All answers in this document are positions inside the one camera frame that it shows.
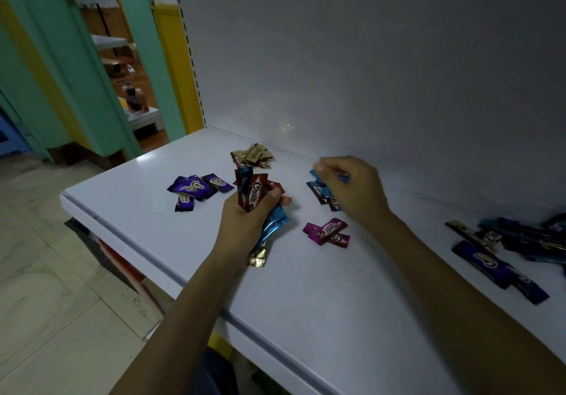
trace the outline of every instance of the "yellow wall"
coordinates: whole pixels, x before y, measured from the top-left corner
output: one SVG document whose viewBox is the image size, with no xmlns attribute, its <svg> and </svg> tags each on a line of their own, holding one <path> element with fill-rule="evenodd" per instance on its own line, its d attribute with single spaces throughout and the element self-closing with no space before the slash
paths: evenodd
<svg viewBox="0 0 566 395">
<path fill-rule="evenodd" d="M 185 131 L 188 134 L 194 133 L 203 128 L 204 124 L 179 9 L 174 5 L 153 6 L 153 16 Z"/>
<path fill-rule="evenodd" d="M 67 130 L 71 139 L 81 146 L 90 149 L 87 137 L 77 122 L 75 115 L 68 106 L 65 97 L 61 94 L 59 87 L 49 74 L 47 67 L 43 63 L 41 56 L 33 45 L 32 40 L 20 24 L 7 0 L 0 0 L 0 21 L 18 49 L 18 53 L 25 63 L 25 66 L 32 74 L 37 85 L 43 91 L 47 101 L 53 107 L 53 111 Z"/>
</svg>

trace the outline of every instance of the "tiled floor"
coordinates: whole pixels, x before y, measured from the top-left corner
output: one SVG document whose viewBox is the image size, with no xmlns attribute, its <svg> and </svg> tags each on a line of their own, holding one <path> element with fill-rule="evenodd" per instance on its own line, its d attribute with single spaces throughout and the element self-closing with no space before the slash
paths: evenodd
<svg viewBox="0 0 566 395">
<path fill-rule="evenodd" d="M 0 158 L 0 394 L 105 394 L 159 320 L 63 225 L 59 193 L 99 172 Z"/>
</svg>

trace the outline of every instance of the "right hand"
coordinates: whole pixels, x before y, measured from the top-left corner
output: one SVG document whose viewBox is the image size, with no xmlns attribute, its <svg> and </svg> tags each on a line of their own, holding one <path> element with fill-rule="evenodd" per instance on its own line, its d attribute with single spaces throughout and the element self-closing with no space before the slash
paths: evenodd
<svg viewBox="0 0 566 395">
<path fill-rule="evenodd" d="M 363 159 L 355 156 L 322 158 L 315 164 L 315 171 L 343 211 L 367 229 L 392 216 L 378 170 Z M 350 183 L 345 184 L 338 177 L 342 173 L 350 174 Z"/>
</svg>

